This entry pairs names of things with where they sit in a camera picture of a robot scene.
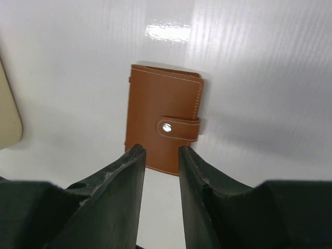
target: metal snap button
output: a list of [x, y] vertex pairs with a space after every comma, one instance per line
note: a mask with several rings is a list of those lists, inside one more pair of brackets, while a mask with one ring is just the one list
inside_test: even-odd
[[172, 131], [172, 126], [169, 123], [164, 123], [162, 125], [162, 129], [164, 130], [164, 132], [171, 132]]

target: card holder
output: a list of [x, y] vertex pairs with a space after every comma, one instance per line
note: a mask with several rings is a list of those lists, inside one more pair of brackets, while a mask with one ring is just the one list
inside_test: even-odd
[[203, 86], [197, 73], [132, 65], [126, 150], [139, 143], [148, 168], [178, 175], [178, 148], [198, 137]]

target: leather strap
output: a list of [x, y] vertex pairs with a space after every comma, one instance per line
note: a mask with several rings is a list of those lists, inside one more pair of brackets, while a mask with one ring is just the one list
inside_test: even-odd
[[[186, 120], [179, 118], [160, 117], [157, 122], [157, 131], [161, 136], [175, 140], [188, 142], [197, 141], [201, 120]], [[169, 132], [164, 131], [163, 126], [170, 128]]]

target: white surface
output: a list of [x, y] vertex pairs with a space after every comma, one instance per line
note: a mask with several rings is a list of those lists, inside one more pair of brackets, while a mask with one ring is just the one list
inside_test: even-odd
[[[0, 175], [65, 187], [114, 161], [124, 148], [130, 64], [153, 62], [207, 79], [195, 148], [226, 174], [252, 186], [332, 179], [331, 7], [330, 0], [3, 1], [0, 52], [24, 135], [0, 151]], [[176, 177], [148, 170], [138, 244], [183, 248], [180, 207]]]

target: brown leather wallet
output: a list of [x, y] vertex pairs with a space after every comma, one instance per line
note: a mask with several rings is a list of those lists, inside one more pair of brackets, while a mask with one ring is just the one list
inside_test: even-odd
[[198, 137], [203, 85], [197, 73], [132, 65], [126, 150], [141, 144], [148, 168], [178, 175], [178, 148]]

